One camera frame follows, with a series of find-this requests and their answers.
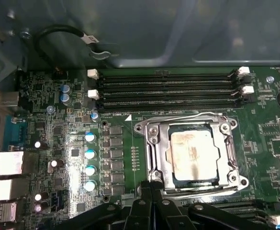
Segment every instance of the green circuit board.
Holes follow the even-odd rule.
[[[160,71],[169,74],[198,74],[230,72],[233,68],[181,68],[181,69],[114,69],[100,70],[104,76],[111,75],[154,75]],[[134,125],[142,120],[164,115],[195,115],[198,112],[218,112],[238,121],[238,128],[233,131],[235,152],[240,174],[249,179],[249,187],[235,193],[229,200],[262,199],[266,202],[280,201],[280,106],[277,94],[280,91],[280,68],[253,67],[250,74],[257,101],[248,103],[241,108],[219,108],[203,110],[175,110],[151,112],[123,112],[100,114],[98,122],[90,120],[91,109],[87,103],[88,79],[83,71],[69,71],[66,78],[54,79],[52,73],[31,72],[21,77],[21,85],[27,85],[30,98],[34,102],[34,112],[28,117],[28,150],[33,148],[37,140],[47,140],[50,150],[42,151],[39,174],[32,175],[31,197],[28,199],[28,215],[26,226],[35,229],[36,224],[43,219],[51,219],[55,223],[71,218],[89,210],[103,202],[115,202],[124,206],[128,201],[138,196],[137,188],[146,175],[146,156],[144,138],[134,132]],[[274,82],[267,83],[266,77],[273,76]],[[69,106],[59,101],[59,88],[68,84],[73,92]],[[47,114],[47,106],[55,107],[56,112]],[[111,135],[110,129],[119,127],[121,134]],[[87,143],[86,132],[92,132],[96,141]],[[109,151],[104,148],[112,138],[122,140],[118,150],[123,150],[121,158],[110,160]],[[84,153],[88,149],[97,152],[97,157],[87,160]],[[63,159],[66,169],[53,173],[47,172],[47,163],[53,159]],[[116,170],[110,173],[123,174],[123,181],[116,186],[117,193],[107,196],[112,187],[105,181],[108,170],[105,165],[113,161],[122,162]],[[84,173],[87,165],[94,165],[98,173],[88,177]],[[97,182],[93,192],[83,188],[87,180]],[[32,212],[33,196],[41,191],[53,192],[66,190],[64,208],[58,212],[46,210],[43,213]],[[225,197],[211,197],[210,202],[222,200]],[[183,200],[183,204],[194,200]],[[270,208],[268,213],[280,214],[280,206]]]

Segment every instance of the black cable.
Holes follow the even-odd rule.
[[[44,52],[40,47],[40,41],[42,38],[56,32],[66,32],[76,35],[80,38],[84,36],[84,33],[81,30],[70,25],[55,24],[44,28],[34,36],[34,49],[38,53],[39,57],[42,58],[48,65],[50,65],[50,67],[54,68],[57,71],[61,71],[60,68],[56,66],[56,64],[54,64],[53,60],[47,55],[47,53]]]

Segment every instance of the white triangle marking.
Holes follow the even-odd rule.
[[[131,121],[131,120],[132,120],[131,115],[129,115],[129,116],[125,119],[125,121]]]

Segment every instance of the cpu socket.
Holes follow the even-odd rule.
[[[145,136],[147,179],[170,198],[231,195],[248,186],[239,175],[232,130],[237,121],[216,113],[152,117],[134,126]]]

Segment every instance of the motherboard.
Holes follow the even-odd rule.
[[[35,163],[23,170],[29,189],[13,220],[24,229],[52,229],[103,203],[129,206],[145,180],[162,182],[163,195],[183,206],[201,201],[280,228],[280,68],[36,71],[18,79],[32,112],[6,116],[2,151],[23,153],[23,161],[35,153],[26,154]]]

